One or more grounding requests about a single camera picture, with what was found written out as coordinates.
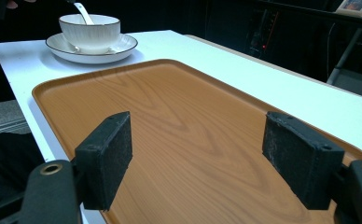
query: orange tray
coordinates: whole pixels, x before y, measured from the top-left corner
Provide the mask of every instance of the orange tray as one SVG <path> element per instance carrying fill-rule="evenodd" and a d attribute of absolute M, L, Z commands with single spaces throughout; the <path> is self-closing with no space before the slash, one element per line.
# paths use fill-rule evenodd
<path fill-rule="evenodd" d="M 131 112 L 133 158 L 108 223 L 333 223 L 309 211 L 262 155 L 279 111 L 185 64 L 157 60 L 38 85 L 33 96 L 67 156 L 104 118 Z M 326 133 L 347 150 L 362 152 Z"/>

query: white spoon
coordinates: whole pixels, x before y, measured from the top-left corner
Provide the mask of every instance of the white spoon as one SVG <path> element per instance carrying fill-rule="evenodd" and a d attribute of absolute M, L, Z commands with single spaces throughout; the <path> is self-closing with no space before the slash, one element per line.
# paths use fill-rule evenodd
<path fill-rule="evenodd" d="M 80 3 L 74 3 L 74 6 L 77 7 L 77 9 L 79 10 L 79 12 L 81 13 L 83 20 L 85 21 L 85 23 L 87 25 L 94 25 L 94 22 L 91 20 L 91 17 L 89 16 L 88 12 L 86 11 L 86 9 L 82 6 L 82 4 Z"/>

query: wood grain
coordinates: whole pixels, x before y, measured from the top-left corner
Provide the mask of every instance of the wood grain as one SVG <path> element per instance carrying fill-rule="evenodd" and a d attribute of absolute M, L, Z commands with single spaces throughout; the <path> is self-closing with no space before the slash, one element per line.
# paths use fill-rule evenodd
<path fill-rule="evenodd" d="M 133 158 L 108 223 L 333 223 L 262 156 L 266 112 L 278 109 L 184 64 L 61 78 L 33 95 L 70 159 L 104 118 L 131 112 Z M 344 145 L 349 161 L 362 158 Z"/>

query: white bowl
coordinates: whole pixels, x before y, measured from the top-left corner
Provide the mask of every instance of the white bowl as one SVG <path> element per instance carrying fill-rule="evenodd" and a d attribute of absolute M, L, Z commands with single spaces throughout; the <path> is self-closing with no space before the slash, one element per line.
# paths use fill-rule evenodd
<path fill-rule="evenodd" d="M 94 25 L 87 25 L 80 14 L 65 15 L 59 24 L 70 44 L 89 54 L 106 53 L 120 34 L 120 20 L 103 15 L 90 15 Z"/>

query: table surface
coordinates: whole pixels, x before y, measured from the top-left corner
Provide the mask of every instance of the table surface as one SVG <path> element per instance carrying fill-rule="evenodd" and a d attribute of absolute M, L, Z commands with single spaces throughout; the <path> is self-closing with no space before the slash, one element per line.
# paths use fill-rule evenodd
<path fill-rule="evenodd" d="M 68 159 L 32 96 L 36 85 L 157 59 L 185 63 L 362 150 L 362 96 L 173 31 L 128 35 L 138 41 L 133 54 L 107 64 L 68 62 L 45 40 L 0 43 L 0 64 L 46 161 Z"/>

